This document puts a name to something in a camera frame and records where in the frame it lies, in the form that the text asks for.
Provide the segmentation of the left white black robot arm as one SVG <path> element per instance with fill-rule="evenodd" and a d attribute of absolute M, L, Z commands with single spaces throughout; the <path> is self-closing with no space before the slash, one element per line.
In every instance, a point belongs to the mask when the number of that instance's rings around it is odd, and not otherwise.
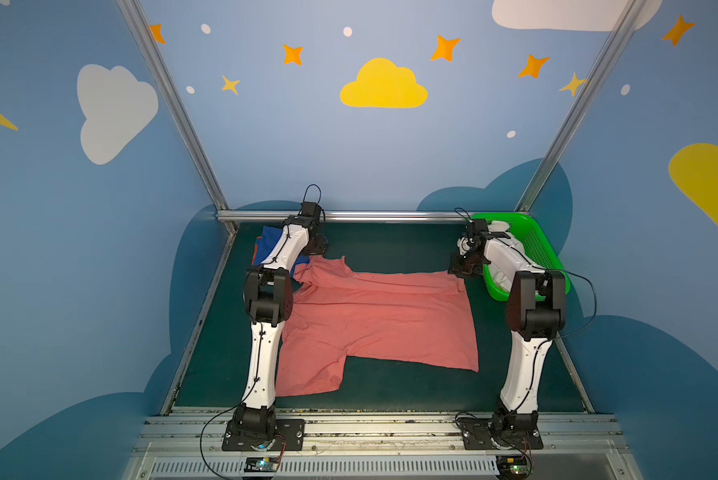
<path fill-rule="evenodd" d="M 275 442 L 275 370 L 285 321 L 294 305 L 292 271 L 300 257 L 325 251 L 319 224 L 317 217 L 289 217 L 269 254 L 245 276 L 243 301 L 252 349 L 247 384 L 234 410 L 230 435 L 254 450 L 266 450 Z"/>

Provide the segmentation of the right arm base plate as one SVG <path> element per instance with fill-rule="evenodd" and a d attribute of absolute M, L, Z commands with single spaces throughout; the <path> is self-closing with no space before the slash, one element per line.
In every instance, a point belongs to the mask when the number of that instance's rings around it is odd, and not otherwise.
<path fill-rule="evenodd" d="M 466 450 L 542 450 L 543 440 L 536 428 L 518 428 L 504 420 L 459 417 L 454 421 Z"/>

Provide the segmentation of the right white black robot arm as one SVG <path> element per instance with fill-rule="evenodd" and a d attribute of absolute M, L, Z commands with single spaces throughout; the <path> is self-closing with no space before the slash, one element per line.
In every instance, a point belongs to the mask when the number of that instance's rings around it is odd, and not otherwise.
<path fill-rule="evenodd" d="M 503 222 L 496 228 L 482 220 L 469 222 L 457 246 L 450 273 L 473 277 L 481 270 L 508 293 L 511 354 L 488 426 L 491 440 L 503 449 L 540 448 L 538 389 L 548 350 L 566 323 L 566 276 L 532 260 Z"/>

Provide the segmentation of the pink t shirt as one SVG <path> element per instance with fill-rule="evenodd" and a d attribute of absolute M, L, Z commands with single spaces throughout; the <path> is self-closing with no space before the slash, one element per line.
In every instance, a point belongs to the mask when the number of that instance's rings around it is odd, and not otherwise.
<path fill-rule="evenodd" d="M 344 259 L 314 257 L 297 267 L 300 287 L 285 322 L 276 393 L 340 388 L 350 357 L 479 369 L 463 279 L 447 272 L 355 272 Z"/>

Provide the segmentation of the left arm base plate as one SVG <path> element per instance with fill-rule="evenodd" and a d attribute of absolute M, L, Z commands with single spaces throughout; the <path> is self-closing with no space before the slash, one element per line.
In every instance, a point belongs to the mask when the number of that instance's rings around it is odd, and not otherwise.
<path fill-rule="evenodd" d="M 231 420 L 223 436 L 223 451 L 273 452 L 285 448 L 287 451 L 301 451 L 305 436 L 305 421 L 299 419 L 277 419 L 253 421 L 251 424 Z"/>

